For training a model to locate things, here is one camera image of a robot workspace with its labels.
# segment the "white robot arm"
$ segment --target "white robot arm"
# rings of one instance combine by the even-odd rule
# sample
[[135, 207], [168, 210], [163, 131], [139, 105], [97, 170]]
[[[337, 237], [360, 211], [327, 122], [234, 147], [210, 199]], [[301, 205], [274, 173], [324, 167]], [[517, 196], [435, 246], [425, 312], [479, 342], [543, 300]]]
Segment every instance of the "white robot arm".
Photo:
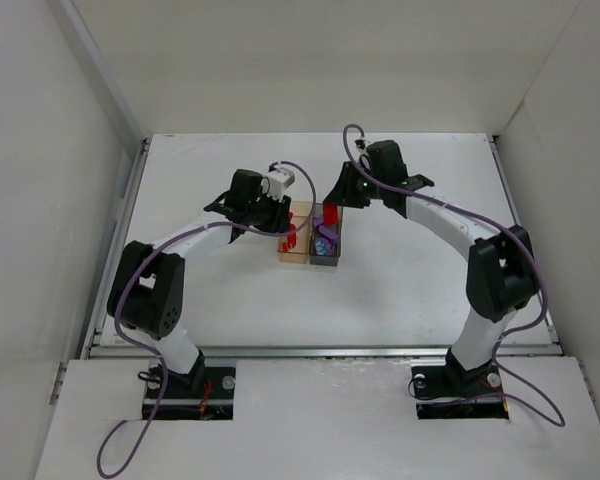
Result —
[[[205, 207], [197, 220], [152, 244], [133, 241], [122, 253], [107, 302], [112, 316], [129, 279], [154, 246], [201, 227], [198, 234], [167, 247], [147, 266], [144, 278], [136, 282], [122, 306], [120, 318], [123, 327], [134, 330], [136, 338], [160, 352], [170, 374], [185, 379], [192, 391], [199, 388], [204, 376], [204, 355], [179, 324], [185, 265], [191, 268], [212, 251], [236, 240], [243, 233], [236, 225], [253, 225], [269, 233], [289, 231], [291, 199], [285, 192], [294, 181], [293, 172], [282, 166], [272, 167], [264, 175], [238, 170], [231, 188]], [[232, 225], [204, 228], [227, 221]]]
[[[509, 236], [444, 208], [451, 201], [431, 180], [422, 175], [409, 176], [394, 141], [367, 144], [360, 139], [356, 146], [361, 154], [360, 168], [367, 177], [402, 190], [418, 190], [418, 194], [438, 202], [379, 188], [351, 162], [345, 162], [336, 185], [323, 203], [364, 208], [371, 200], [382, 200], [402, 217], [447, 242], [467, 261], [466, 292], [471, 305], [467, 320], [460, 337], [447, 352], [446, 365], [427, 370], [427, 389], [421, 397], [473, 397], [481, 393], [480, 384], [496, 370], [491, 361], [494, 346], [508, 323], [538, 292], [531, 267]], [[514, 225], [509, 231], [531, 252], [529, 235], [522, 227]], [[415, 378], [416, 369], [412, 371]], [[424, 374], [422, 371], [418, 374], [421, 381], [416, 384], [416, 397], [420, 393], [418, 384], [420, 390], [425, 390]]]

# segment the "white platform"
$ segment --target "white platform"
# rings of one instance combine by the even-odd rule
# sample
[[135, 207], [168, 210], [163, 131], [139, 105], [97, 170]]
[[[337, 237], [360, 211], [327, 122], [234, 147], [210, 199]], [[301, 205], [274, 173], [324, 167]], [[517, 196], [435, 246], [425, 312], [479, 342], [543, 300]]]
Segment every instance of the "white platform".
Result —
[[[238, 363], [233, 421], [156, 422], [120, 480], [600, 480], [600, 424], [572, 358], [504, 363], [562, 409], [558, 429], [510, 404], [511, 420], [417, 420], [406, 361]], [[95, 480], [95, 458], [121, 419], [140, 418], [147, 360], [69, 364], [37, 480]], [[526, 387], [506, 391], [548, 411]], [[116, 470], [143, 426], [112, 439]]]
[[[226, 190], [237, 168], [264, 172], [291, 160], [322, 199], [345, 160], [341, 135], [156, 135], [127, 241], [151, 242], [187, 224]], [[368, 134], [392, 138], [411, 174], [436, 182], [458, 203], [505, 225], [513, 218], [483, 134]], [[301, 176], [290, 190], [309, 200]], [[381, 204], [344, 214], [342, 258], [333, 268], [283, 264], [273, 239], [246, 235], [187, 270], [181, 322], [206, 346], [450, 345], [469, 309], [466, 264], [448, 245]], [[534, 300], [514, 321], [535, 318]], [[112, 319], [101, 345], [119, 345]], [[543, 325], [511, 342], [551, 343]]]

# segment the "purple object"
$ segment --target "purple object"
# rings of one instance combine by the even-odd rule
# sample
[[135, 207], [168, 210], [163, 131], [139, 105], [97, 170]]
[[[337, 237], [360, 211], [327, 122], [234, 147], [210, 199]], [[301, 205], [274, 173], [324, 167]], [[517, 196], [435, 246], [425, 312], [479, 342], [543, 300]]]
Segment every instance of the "purple object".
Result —
[[338, 243], [338, 240], [340, 237], [338, 237], [338, 234], [336, 232], [334, 232], [333, 230], [331, 230], [329, 227], [320, 225], [318, 227], [318, 232], [320, 233], [320, 235], [322, 235], [324, 238], [329, 240], [331, 243]]

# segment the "cable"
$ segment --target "cable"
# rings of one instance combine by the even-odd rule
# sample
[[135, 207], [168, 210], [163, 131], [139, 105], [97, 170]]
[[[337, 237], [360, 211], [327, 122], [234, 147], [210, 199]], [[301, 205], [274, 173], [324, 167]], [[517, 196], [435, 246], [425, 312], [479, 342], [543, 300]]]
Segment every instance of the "cable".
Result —
[[295, 233], [298, 233], [303, 228], [305, 228], [311, 221], [311, 217], [313, 216], [313, 212], [316, 207], [317, 194], [316, 194], [316, 187], [313, 183], [313, 180], [311, 180], [311, 177], [309, 176], [307, 171], [296, 163], [281, 161], [281, 162], [275, 162], [273, 165], [289, 165], [290, 167], [295, 168], [302, 175], [304, 175], [304, 177], [307, 179], [307, 182], [309, 183], [309, 187], [311, 188], [311, 195], [312, 195], [311, 212], [310, 212], [310, 215], [307, 216], [307, 218], [300, 224], [300, 226], [298, 228], [296, 228], [295, 230], [291, 230], [289, 232], [284, 232], [284, 233], [268, 233], [268, 232], [261, 232], [260, 230], [256, 230], [254, 228], [247, 227], [247, 226], [241, 225], [239, 223], [230, 222], [228, 220], [211, 222], [208, 225], [200, 226], [200, 227], [194, 228], [193, 230], [189, 230], [189, 231], [183, 232], [179, 235], [176, 235], [175, 237], [170, 238], [169, 240], [164, 242], [162, 245], [158, 245], [157, 247], [155, 247], [153, 249], [153, 252], [151, 252], [151, 254], [140, 264], [140, 266], [137, 268], [137, 270], [135, 272], [133, 272], [133, 275], [131, 275], [131, 278], [127, 282], [127, 285], [124, 287], [124, 290], [122, 291], [122, 294], [120, 295], [120, 300], [118, 301], [118, 305], [116, 307], [116, 311], [115, 311], [114, 318], [113, 318], [113, 320], [114, 320], [113, 324], [115, 326], [116, 333], [118, 334], [118, 336], [120, 338], [122, 338], [126, 342], [130, 343], [131, 345], [138, 347], [138, 348], [142, 348], [156, 356], [156, 358], [160, 362], [160, 366], [162, 367], [163, 381], [160, 384], [160, 391], [158, 392], [158, 396], [156, 398], [156, 403], [154, 404], [153, 408], [151, 409], [151, 413], [149, 414], [149, 417], [147, 418], [147, 421], [146, 421], [144, 427], [142, 428], [140, 435], [138, 435], [138, 439], [136, 440], [136, 443], [134, 444], [133, 448], [131, 449], [131, 452], [129, 453], [129, 456], [124, 461], [122, 466], [118, 470], [116, 470], [114, 473], [106, 473], [102, 469], [102, 454], [104, 453], [104, 449], [106, 448], [107, 443], [109, 442], [109, 440], [111, 439], [113, 434], [116, 433], [118, 431], [118, 429], [120, 429], [120, 427], [122, 427], [122, 425], [127, 423], [127, 420], [122, 420], [115, 427], [113, 427], [113, 429], [109, 432], [109, 434], [103, 440], [102, 445], [100, 445], [100, 448], [98, 449], [98, 456], [96, 458], [96, 468], [98, 470], [98, 474], [100, 475], [100, 477], [109, 480], [109, 479], [117, 477], [118, 475], [120, 475], [122, 472], [124, 472], [127, 469], [129, 464], [133, 460], [133, 457], [137, 453], [138, 448], [140, 447], [140, 444], [142, 443], [142, 440], [143, 440], [144, 436], [146, 435], [147, 430], [149, 429], [149, 426], [151, 425], [151, 422], [153, 421], [156, 414], [158, 413], [158, 408], [160, 407], [160, 402], [164, 398], [164, 394], [167, 390], [167, 379], [169, 378], [169, 368], [167, 366], [167, 362], [164, 360], [164, 358], [162, 357], [160, 352], [151, 345], [147, 345], [145, 343], [139, 342], [138, 340], [131, 338], [129, 335], [127, 335], [122, 330], [122, 326], [120, 324], [120, 317], [122, 315], [122, 307], [124, 306], [125, 302], [127, 301], [127, 298], [129, 297], [129, 293], [131, 292], [131, 289], [133, 288], [135, 283], [140, 278], [140, 275], [142, 274], [142, 272], [144, 272], [144, 270], [147, 268], [147, 266], [160, 253], [162, 253], [164, 250], [166, 250], [170, 246], [172, 246], [178, 242], [181, 242], [182, 240], [189, 238], [193, 235], [196, 235], [206, 229], [215, 228], [215, 227], [233, 227], [233, 228], [236, 228], [239, 230], [243, 230], [245, 232], [255, 233], [257, 235], [261, 235], [264, 237], [279, 238], [279, 237], [287, 237], [289, 235], [293, 235]]
[[500, 348], [500, 345], [502, 344], [502, 341], [506, 337], [508, 337], [510, 335], [513, 335], [514, 333], [522, 332], [524, 330], [529, 330], [531, 328], [534, 328], [534, 327], [538, 326], [539, 324], [541, 324], [543, 322], [543, 320], [547, 316], [547, 311], [548, 311], [548, 308], [549, 308], [549, 293], [547, 291], [547, 285], [546, 285], [546, 283], [544, 281], [544, 278], [542, 277], [542, 274], [540, 273], [538, 265], [536, 264], [535, 259], [533, 258], [533, 255], [531, 255], [531, 252], [520, 241], [520, 239], [518, 239], [518, 237], [516, 237], [513, 233], [511, 233], [511, 231], [509, 231], [509, 229], [507, 229], [505, 226], [501, 225], [500, 223], [496, 222], [495, 220], [492, 220], [492, 219], [490, 219], [488, 217], [485, 217], [484, 215], [481, 215], [479, 213], [475, 213], [475, 212], [471, 212], [469, 210], [465, 210], [464, 208], [458, 207], [456, 205], [450, 205], [448, 203], [442, 202], [442, 201], [438, 200], [437, 198], [433, 198], [433, 197], [430, 197], [428, 195], [423, 195], [423, 194], [418, 193], [418, 192], [412, 192], [411, 190], [406, 190], [404, 188], [399, 188], [399, 187], [394, 187], [392, 185], [388, 185], [386, 183], [383, 183], [383, 182], [377, 180], [373, 176], [371, 176], [364, 169], [364, 167], [362, 165], [360, 165], [360, 163], [358, 163], [356, 161], [356, 159], [354, 158], [353, 154], [351, 153], [351, 150], [349, 148], [349, 143], [347, 141], [347, 135], [349, 133], [349, 130], [351, 130], [351, 129], [358, 130], [358, 132], [360, 133], [360, 136], [362, 138], [364, 138], [364, 136], [365, 136], [364, 129], [360, 125], [357, 125], [355, 123], [350, 123], [349, 125], [347, 125], [346, 127], [344, 127], [344, 129], [342, 130], [342, 143], [344, 145], [344, 150], [345, 150], [345, 152], [347, 154], [347, 157], [349, 158], [349, 161], [353, 164], [353, 166], [355, 167], [355, 169], [364, 178], [366, 178], [369, 182], [373, 183], [374, 185], [376, 185], [376, 186], [378, 186], [380, 188], [383, 188], [385, 190], [388, 190], [390, 192], [400, 193], [400, 194], [406, 195], [408, 197], [419, 198], [421, 200], [425, 200], [427, 202], [431, 202], [431, 203], [433, 203], [435, 205], [438, 205], [438, 206], [440, 206], [442, 208], [446, 208], [448, 210], [451, 210], [452, 212], [458, 213], [460, 215], [464, 215], [465, 217], [474, 218], [474, 219], [476, 219], [478, 221], [481, 221], [483, 223], [486, 223], [487, 225], [491, 225], [492, 227], [498, 229], [500, 232], [502, 232], [504, 235], [506, 235], [518, 247], [518, 249], [520, 250], [520, 252], [523, 254], [523, 256], [525, 257], [525, 259], [527, 260], [527, 262], [531, 266], [531, 270], [533, 271], [533, 275], [536, 278], [536, 281], [538, 282], [538, 287], [539, 287], [539, 290], [540, 290], [540, 306], [541, 306], [540, 313], [539, 313], [538, 317], [534, 321], [528, 323], [527, 325], [522, 325], [520, 327], [510, 328], [509, 330], [506, 330], [505, 332], [503, 332], [502, 335], [500, 335], [500, 338], [498, 339], [498, 341], [496, 342], [496, 344], [493, 346], [493, 351], [491, 352], [491, 359], [492, 359], [492, 362], [494, 363], [494, 365], [496, 365], [500, 370], [502, 370], [503, 372], [508, 373], [510, 376], [512, 376], [513, 378], [515, 378], [519, 382], [524, 383], [529, 388], [531, 388], [533, 391], [535, 391], [538, 395], [540, 395], [549, 404], [549, 406], [553, 409], [553, 411], [558, 415], [558, 420], [556, 421], [555, 419], [553, 419], [553, 418], [549, 417], [548, 415], [546, 415], [545, 413], [541, 412], [540, 410], [538, 410], [536, 407], [534, 407], [530, 403], [526, 402], [525, 400], [522, 400], [521, 398], [519, 398], [519, 397], [517, 397], [515, 395], [511, 395], [509, 393], [488, 393], [488, 394], [484, 394], [484, 395], [478, 395], [478, 396], [472, 397], [472, 398], [465, 398], [465, 399], [455, 400], [455, 401], [452, 401], [452, 402], [445, 402], [445, 403], [440, 404], [440, 406], [460, 405], [460, 404], [463, 404], [463, 403], [467, 403], [469, 401], [475, 401], [475, 400], [479, 400], [481, 398], [491, 398], [491, 397], [495, 397], [495, 396], [507, 397], [507, 398], [511, 398], [512, 400], [515, 400], [518, 403], [522, 404], [523, 406], [527, 407], [528, 409], [530, 409], [531, 411], [533, 411], [534, 413], [536, 413], [540, 417], [544, 418], [547, 422], [551, 423], [552, 425], [555, 425], [556, 427], [564, 427], [566, 425], [565, 418], [562, 415], [562, 412], [560, 411], [560, 409], [558, 408], [558, 406], [555, 404], [555, 402], [553, 400], [551, 400], [551, 398], [549, 398], [549, 396], [546, 393], [544, 393], [542, 390], [540, 390], [539, 387], [537, 387], [536, 385], [534, 385], [529, 380], [521, 377], [517, 373], [514, 373], [511, 370], [509, 370], [508, 368], [504, 367], [502, 364], [500, 364], [498, 362], [498, 359], [496, 358], [496, 354], [498, 352], [498, 349]]

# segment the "purple cable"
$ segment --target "purple cable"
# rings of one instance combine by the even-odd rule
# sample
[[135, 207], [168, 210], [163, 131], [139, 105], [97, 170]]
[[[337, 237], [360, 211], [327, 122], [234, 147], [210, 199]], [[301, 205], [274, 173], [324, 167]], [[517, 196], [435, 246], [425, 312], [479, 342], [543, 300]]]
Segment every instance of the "purple cable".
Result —
[[114, 314], [113, 324], [115, 326], [116, 333], [118, 334], [118, 336], [120, 338], [127, 341], [131, 345], [142, 348], [142, 349], [152, 353], [153, 355], [155, 355], [158, 358], [158, 360], [160, 361], [160, 366], [162, 367], [163, 381], [162, 381], [162, 384], [160, 385], [160, 391], [158, 392], [158, 397], [156, 398], [156, 403], [154, 404], [153, 408], [151, 409], [151, 413], [149, 414], [149, 417], [147, 418], [147, 421], [146, 421], [144, 427], [142, 428], [140, 435], [138, 435], [138, 440], [136, 440], [136, 443], [133, 446], [133, 448], [131, 449], [131, 452], [129, 453], [129, 456], [127, 457], [125, 462], [114, 473], [105, 473], [104, 470], [102, 469], [102, 454], [104, 453], [104, 449], [106, 448], [107, 443], [109, 442], [109, 440], [111, 439], [113, 434], [116, 433], [116, 431], [118, 431], [118, 429], [120, 427], [122, 427], [122, 425], [127, 423], [128, 420], [122, 420], [120, 423], [118, 423], [115, 427], [113, 427], [113, 429], [109, 432], [109, 434], [103, 440], [102, 445], [100, 445], [100, 449], [98, 450], [98, 456], [96, 458], [96, 468], [98, 470], [98, 474], [100, 475], [100, 477], [105, 478], [105, 479], [115, 478], [118, 475], [120, 475], [122, 472], [124, 472], [126, 470], [126, 468], [129, 466], [129, 464], [133, 460], [133, 457], [135, 456], [136, 452], [138, 451], [140, 444], [142, 443], [142, 439], [144, 438], [145, 434], [147, 433], [147, 430], [149, 429], [149, 425], [151, 425], [151, 422], [153, 421], [156, 414], [158, 413], [158, 408], [160, 407], [160, 402], [164, 398], [164, 394], [167, 390], [167, 379], [169, 378], [169, 368], [167, 367], [167, 362], [165, 362], [164, 358], [162, 358], [161, 353], [157, 349], [152, 347], [151, 345], [147, 345], [145, 343], [134, 340], [133, 338], [128, 336], [126, 333], [124, 333], [124, 331], [122, 330], [122, 327], [120, 325], [120, 316], [122, 314], [122, 307], [124, 306], [125, 302], [127, 301], [127, 298], [129, 297], [129, 293], [131, 292], [131, 289], [135, 285], [136, 281], [140, 278], [140, 275], [142, 274], [144, 269], [147, 268], [147, 266], [153, 261], [153, 259], [156, 258], [162, 251], [169, 248], [171, 245], [174, 245], [174, 244], [184, 240], [185, 238], [189, 238], [193, 235], [196, 235], [196, 234], [204, 231], [205, 229], [215, 228], [215, 227], [233, 227], [233, 228], [237, 228], [239, 230], [244, 230], [245, 232], [251, 232], [251, 233], [255, 233], [257, 235], [262, 235], [264, 237], [287, 237], [289, 235], [293, 235], [294, 233], [298, 233], [300, 230], [305, 228], [309, 224], [309, 221], [310, 221], [311, 217], [313, 216], [312, 215], [313, 211], [315, 210], [315, 207], [316, 207], [317, 194], [316, 194], [316, 187], [313, 183], [313, 180], [311, 180], [311, 177], [309, 177], [309, 174], [300, 165], [297, 165], [293, 162], [286, 162], [286, 161], [276, 162], [273, 165], [276, 165], [276, 164], [289, 165], [290, 167], [297, 169], [300, 173], [302, 173], [302, 175], [304, 175], [304, 177], [307, 179], [307, 182], [309, 183], [309, 187], [311, 187], [311, 195], [313, 197], [311, 213], [302, 222], [302, 224], [300, 224], [300, 226], [298, 228], [296, 228], [295, 230], [291, 230], [289, 232], [284, 232], [284, 233], [267, 233], [267, 232], [261, 232], [254, 228], [247, 227], [245, 225], [240, 225], [239, 223], [233, 223], [233, 222], [229, 222], [229, 221], [212, 222], [206, 226], [194, 228], [193, 230], [189, 230], [187, 232], [181, 233], [180, 235], [177, 235], [177, 236], [167, 240], [162, 245], [158, 245], [157, 247], [155, 247], [153, 249], [153, 252], [151, 252], [151, 254], [140, 264], [140, 266], [133, 273], [133, 275], [131, 275], [129, 282], [127, 282], [127, 285], [124, 287], [124, 290], [122, 291], [122, 295], [120, 295], [120, 300], [118, 301], [118, 306], [116, 307], [116, 311]]
[[347, 153], [347, 157], [349, 157], [349, 161], [353, 164], [353, 166], [355, 167], [355, 169], [364, 177], [366, 178], [369, 182], [373, 183], [374, 185], [383, 188], [385, 190], [389, 190], [390, 192], [395, 192], [395, 193], [400, 193], [403, 195], [406, 195], [407, 197], [414, 197], [414, 198], [419, 198], [421, 200], [425, 200], [427, 202], [431, 202], [435, 205], [438, 205], [442, 208], [446, 208], [448, 210], [451, 210], [452, 212], [455, 213], [459, 213], [460, 215], [464, 215], [465, 217], [470, 217], [470, 218], [474, 218], [476, 220], [479, 220], [483, 223], [486, 223], [488, 225], [491, 225], [492, 227], [498, 229], [499, 231], [501, 231], [504, 235], [506, 235], [509, 239], [511, 239], [511, 241], [518, 247], [518, 249], [520, 250], [520, 252], [522, 252], [523, 256], [525, 257], [525, 259], [527, 260], [527, 262], [529, 263], [529, 265], [531, 266], [531, 270], [533, 271], [533, 275], [536, 278], [536, 281], [538, 282], [538, 287], [540, 290], [540, 314], [538, 315], [538, 317], [531, 323], [528, 323], [527, 325], [522, 325], [520, 327], [515, 327], [515, 328], [510, 328], [509, 330], [505, 331], [502, 333], [502, 335], [500, 335], [500, 338], [498, 339], [498, 341], [496, 342], [496, 344], [493, 346], [493, 351], [491, 353], [491, 358], [492, 361], [495, 365], [498, 366], [498, 368], [500, 368], [500, 370], [502, 370], [503, 372], [508, 373], [510, 376], [512, 376], [513, 378], [515, 378], [516, 380], [524, 383], [525, 385], [527, 385], [529, 388], [531, 388], [533, 391], [535, 391], [538, 395], [540, 395], [548, 404], [549, 406], [554, 410], [554, 412], [558, 415], [558, 420], [556, 421], [555, 419], [549, 417], [548, 415], [546, 415], [545, 413], [541, 412], [540, 410], [538, 410], [536, 407], [534, 407], [533, 405], [531, 405], [530, 403], [528, 403], [525, 400], [522, 400], [521, 398], [515, 396], [515, 395], [511, 395], [509, 393], [487, 393], [484, 395], [478, 395], [475, 397], [471, 397], [471, 398], [465, 398], [465, 399], [460, 399], [460, 400], [455, 400], [452, 402], [445, 402], [445, 403], [441, 403], [440, 406], [453, 406], [453, 405], [461, 405], [463, 403], [470, 403], [470, 402], [474, 402], [475, 400], [479, 400], [481, 398], [492, 398], [492, 397], [506, 397], [506, 398], [510, 398], [512, 400], [517, 401], [518, 403], [520, 403], [521, 405], [527, 407], [529, 410], [533, 411], [534, 413], [536, 413], [537, 415], [539, 415], [540, 417], [544, 418], [547, 422], [551, 423], [552, 425], [555, 425], [556, 427], [564, 427], [566, 425], [566, 421], [564, 416], [562, 415], [562, 412], [560, 411], [560, 409], [558, 408], [558, 406], [555, 404], [555, 402], [553, 400], [551, 400], [551, 398], [549, 398], [549, 396], [544, 393], [542, 390], [540, 390], [539, 387], [537, 387], [536, 385], [534, 385], [532, 382], [530, 382], [529, 380], [521, 377], [520, 375], [518, 375], [517, 373], [512, 372], [511, 370], [509, 370], [508, 368], [504, 367], [501, 363], [498, 362], [498, 359], [496, 357], [496, 354], [498, 352], [498, 349], [500, 348], [500, 345], [502, 344], [502, 341], [508, 337], [509, 335], [512, 335], [514, 333], [517, 332], [522, 332], [524, 330], [529, 330], [531, 328], [534, 328], [536, 326], [538, 326], [540, 323], [542, 323], [542, 321], [545, 319], [545, 317], [547, 316], [547, 310], [549, 308], [549, 294], [547, 291], [547, 285], [544, 281], [544, 278], [542, 277], [540, 270], [538, 268], [538, 265], [535, 262], [535, 259], [533, 258], [533, 255], [531, 255], [531, 252], [529, 252], [529, 250], [527, 249], [527, 247], [520, 241], [520, 239], [518, 239], [518, 237], [516, 237], [513, 233], [511, 233], [505, 226], [501, 225], [500, 223], [485, 217], [484, 215], [480, 215], [479, 213], [475, 213], [475, 212], [471, 212], [469, 210], [465, 210], [464, 208], [460, 208], [457, 207], [455, 205], [449, 205], [443, 201], [440, 201], [436, 198], [433, 197], [429, 197], [428, 195], [423, 195], [421, 193], [418, 192], [412, 192], [411, 190], [406, 190], [404, 188], [399, 188], [399, 187], [394, 187], [391, 185], [387, 185], [386, 183], [383, 183], [377, 179], [375, 179], [374, 177], [372, 177], [364, 168], [362, 165], [360, 165], [354, 158], [353, 154], [351, 153], [351, 150], [349, 149], [349, 143], [347, 142], [347, 135], [349, 133], [349, 130], [351, 129], [355, 129], [358, 130], [358, 132], [360, 132], [360, 135], [362, 137], [364, 137], [364, 130], [360, 125], [357, 125], [355, 123], [350, 123], [349, 125], [347, 125], [346, 127], [344, 127], [343, 131], [342, 131], [342, 142], [344, 145], [344, 149], [345, 152]]

